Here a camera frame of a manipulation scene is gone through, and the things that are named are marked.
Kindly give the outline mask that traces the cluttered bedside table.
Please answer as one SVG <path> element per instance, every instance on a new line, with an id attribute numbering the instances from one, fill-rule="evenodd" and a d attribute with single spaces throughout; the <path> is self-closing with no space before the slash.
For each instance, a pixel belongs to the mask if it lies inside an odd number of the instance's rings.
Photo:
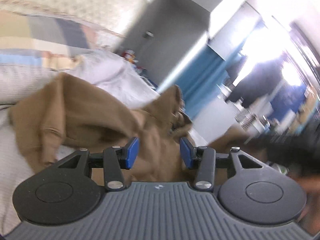
<path id="1" fill-rule="evenodd" d="M 134 71 L 143 79 L 143 81 L 153 90 L 156 90 L 156 85 L 148 78 L 147 69 L 138 65 L 138 60 L 136 59 L 135 52 L 133 50 L 127 49 L 121 53 L 126 61 L 128 61 Z"/>

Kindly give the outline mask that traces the white bed sheet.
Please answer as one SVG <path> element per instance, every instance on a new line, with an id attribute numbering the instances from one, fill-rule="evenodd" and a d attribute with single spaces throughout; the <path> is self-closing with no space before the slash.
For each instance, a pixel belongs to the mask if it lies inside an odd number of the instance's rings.
<path id="1" fill-rule="evenodd" d="M 68 70 L 89 83 L 98 86 L 116 97 L 127 107 L 139 108 L 158 94 L 129 67 L 87 70 Z M 10 124 L 8 110 L 20 100 L 30 96 L 50 83 L 58 71 L 39 67 L 3 65 L 1 66 L 1 234 L 9 233 L 20 220 L 12 204 L 12 194 L 16 186 L 31 177 L 34 172 L 20 154 L 15 132 Z"/>

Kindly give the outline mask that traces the blue curtain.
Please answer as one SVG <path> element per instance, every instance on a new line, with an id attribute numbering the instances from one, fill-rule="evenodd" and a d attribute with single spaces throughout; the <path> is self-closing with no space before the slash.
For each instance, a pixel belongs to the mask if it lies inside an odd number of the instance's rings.
<path id="1" fill-rule="evenodd" d="M 182 92 L 184 112 L 194 119 L 216 97 L 219 86 L 228 77 L 227 68 L 236 59 L 244 45 L 242 41 L 224 60 L 210 46 L 204 46 L 191 60 L 185 70 L 173 80 Z"/>

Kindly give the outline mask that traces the striped hanging cloth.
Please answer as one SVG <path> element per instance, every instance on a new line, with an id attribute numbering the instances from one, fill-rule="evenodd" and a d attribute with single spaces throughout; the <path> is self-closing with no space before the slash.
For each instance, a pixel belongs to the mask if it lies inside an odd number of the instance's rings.
<path id="1" fill-rule="evenodd" d="M 247 108 L 243 108 L 235 115 L 235 120 L 245 131 L 247 131 L 256 122 L 257 115 L 251 113 Z"/>

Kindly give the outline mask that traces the black hanging jacket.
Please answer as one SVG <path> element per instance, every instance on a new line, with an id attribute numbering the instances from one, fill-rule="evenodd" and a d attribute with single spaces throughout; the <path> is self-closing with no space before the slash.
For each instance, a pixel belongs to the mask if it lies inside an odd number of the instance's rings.
<path id="1" fill-rule="evenodd" d="M 257 64 L 227 96 L 225 102 L 242 99 L 242 107 L 248 108 L 258 98 L 270 94 L 282 80 L 282 59 Z"/>

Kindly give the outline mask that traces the blue white hanging jersey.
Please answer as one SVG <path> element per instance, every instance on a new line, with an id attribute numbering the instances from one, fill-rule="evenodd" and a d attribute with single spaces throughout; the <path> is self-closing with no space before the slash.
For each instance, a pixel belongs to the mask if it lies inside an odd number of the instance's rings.
<path id="1" fill-rule="evenodd" d="M 267 117 L 281 122 L 289 110 L 297 113 L 300 106 L 306 101 L 306 84 L 300 86 L 283 85 L 270 102 L 273 112 Z"/>

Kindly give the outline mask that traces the grey white blanket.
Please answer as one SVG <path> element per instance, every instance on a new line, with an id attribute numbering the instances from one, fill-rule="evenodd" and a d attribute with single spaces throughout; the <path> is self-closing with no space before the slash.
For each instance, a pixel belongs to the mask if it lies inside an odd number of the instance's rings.
<path id="1" fill-rule="evenodd" d="M 65 72 L 101 88 L 129 108 L 143 107 L 158 97 L 131 63 L 110 51 L 83 54 L 82 62 Z"/>

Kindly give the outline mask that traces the patchwork quilt pillow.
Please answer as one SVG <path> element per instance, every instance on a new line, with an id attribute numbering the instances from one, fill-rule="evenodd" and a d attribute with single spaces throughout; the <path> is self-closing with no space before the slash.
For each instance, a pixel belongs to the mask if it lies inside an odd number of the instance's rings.
<path id="1" fill-rule="evenodd" d="M 1 11 L 1 64 L 73 69 L 96 41 L 97 31 L 86 24 Z"/>

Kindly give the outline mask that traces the brown hooded sweatshirt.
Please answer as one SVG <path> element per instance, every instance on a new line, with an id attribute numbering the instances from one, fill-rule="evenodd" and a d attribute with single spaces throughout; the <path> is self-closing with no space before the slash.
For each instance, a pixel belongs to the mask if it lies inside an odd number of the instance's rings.
<path id="1" fill-rule="evenodd" d="M 20 153 L 35 172 L 57 161 L 60 146 L 91 152 L 124 146 L 140 139 L 133 168 L 124 170 L 132 181 L 192 181 L 196 171 L 184 165 L 181 137 L 189 137 L 192 122 L 182 111 L 177 86 L 139 109 L 129 109 L 106 91 L 68 74 L 9 110 Z"/>

